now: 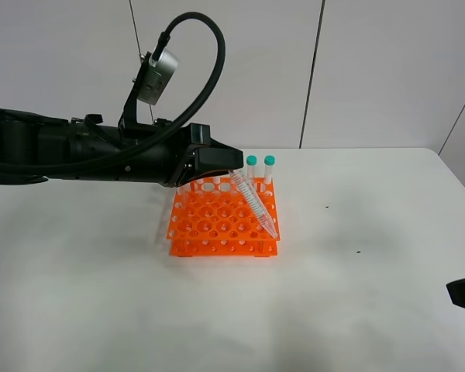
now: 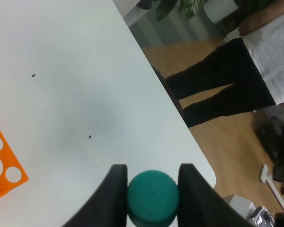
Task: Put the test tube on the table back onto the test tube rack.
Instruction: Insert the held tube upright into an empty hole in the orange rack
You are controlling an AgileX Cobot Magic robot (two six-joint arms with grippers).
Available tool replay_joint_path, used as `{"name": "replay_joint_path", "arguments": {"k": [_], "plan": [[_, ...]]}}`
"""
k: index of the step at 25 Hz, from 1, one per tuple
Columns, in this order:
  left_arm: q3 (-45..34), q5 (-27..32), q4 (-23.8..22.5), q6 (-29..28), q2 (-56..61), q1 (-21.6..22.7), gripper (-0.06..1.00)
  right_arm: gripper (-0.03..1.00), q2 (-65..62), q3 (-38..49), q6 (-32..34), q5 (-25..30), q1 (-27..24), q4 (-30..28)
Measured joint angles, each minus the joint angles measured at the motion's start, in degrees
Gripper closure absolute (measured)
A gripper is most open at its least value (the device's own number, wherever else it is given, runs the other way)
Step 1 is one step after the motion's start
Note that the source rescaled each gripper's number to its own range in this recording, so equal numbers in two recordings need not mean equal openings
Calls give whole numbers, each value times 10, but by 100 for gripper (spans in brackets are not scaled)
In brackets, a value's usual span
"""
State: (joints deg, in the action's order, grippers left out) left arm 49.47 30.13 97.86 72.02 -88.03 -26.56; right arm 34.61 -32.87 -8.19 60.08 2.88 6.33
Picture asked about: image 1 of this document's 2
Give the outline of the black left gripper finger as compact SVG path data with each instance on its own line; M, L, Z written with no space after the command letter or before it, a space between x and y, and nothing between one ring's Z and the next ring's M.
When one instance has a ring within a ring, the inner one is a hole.
M184 155L180 185L206 177L218 177L242 169L241 150L212 140L209 145L191 146Z

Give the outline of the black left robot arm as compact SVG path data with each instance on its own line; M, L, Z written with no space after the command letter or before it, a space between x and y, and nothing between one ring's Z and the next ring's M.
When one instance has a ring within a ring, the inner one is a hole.
M60 166L116 154L135 146L168 125L125 128L102 125L98 114L83 119L51 118L0 109L0 163ZM214 140L208 125L191 123L147 151L120 164L82 173L61 172L61 180L124 181L175 188L205 177L218 177L243 167L243 152Z

